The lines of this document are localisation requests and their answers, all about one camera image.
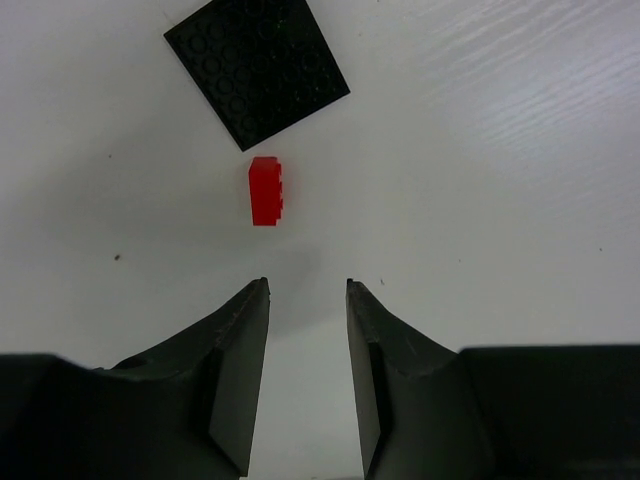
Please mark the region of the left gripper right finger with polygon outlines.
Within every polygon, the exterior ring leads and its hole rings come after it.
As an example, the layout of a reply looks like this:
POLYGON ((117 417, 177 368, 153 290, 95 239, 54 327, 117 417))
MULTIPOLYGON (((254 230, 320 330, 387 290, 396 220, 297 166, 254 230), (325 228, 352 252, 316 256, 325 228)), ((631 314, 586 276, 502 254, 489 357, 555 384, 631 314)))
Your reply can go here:
POLYGON ((368 479, 635 479, 635 345, 454 352, 346 285, 368 479))

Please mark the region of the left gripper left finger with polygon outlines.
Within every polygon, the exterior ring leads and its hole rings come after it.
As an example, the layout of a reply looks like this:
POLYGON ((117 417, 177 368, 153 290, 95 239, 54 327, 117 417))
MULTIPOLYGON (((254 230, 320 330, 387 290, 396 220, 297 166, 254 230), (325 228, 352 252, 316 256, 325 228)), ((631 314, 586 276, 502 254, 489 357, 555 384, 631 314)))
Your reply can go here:
POLYGON ((249 470, 270 291, 110 369, 53 354, 1 359, 5 479, 240 479, 249 470))

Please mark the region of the small red lego piece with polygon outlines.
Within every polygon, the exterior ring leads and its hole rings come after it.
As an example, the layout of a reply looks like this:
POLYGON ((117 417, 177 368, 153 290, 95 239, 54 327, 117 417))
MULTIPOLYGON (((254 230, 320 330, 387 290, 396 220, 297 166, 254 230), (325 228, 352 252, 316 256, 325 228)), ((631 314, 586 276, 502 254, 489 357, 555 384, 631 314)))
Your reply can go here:
POLYGON ((248 171, 254 226, 276 226, 283 210, 282 166, 277 157, 254 157, 248 171))

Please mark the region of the black square lego plate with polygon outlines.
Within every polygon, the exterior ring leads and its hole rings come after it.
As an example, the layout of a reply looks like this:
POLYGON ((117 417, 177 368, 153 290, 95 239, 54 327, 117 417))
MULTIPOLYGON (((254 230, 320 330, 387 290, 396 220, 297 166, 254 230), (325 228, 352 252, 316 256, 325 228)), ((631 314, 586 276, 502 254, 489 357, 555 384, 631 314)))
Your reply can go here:
POLYGON ((243 151, 350 92, 305 1, 211 1, 164 38, 243 151))

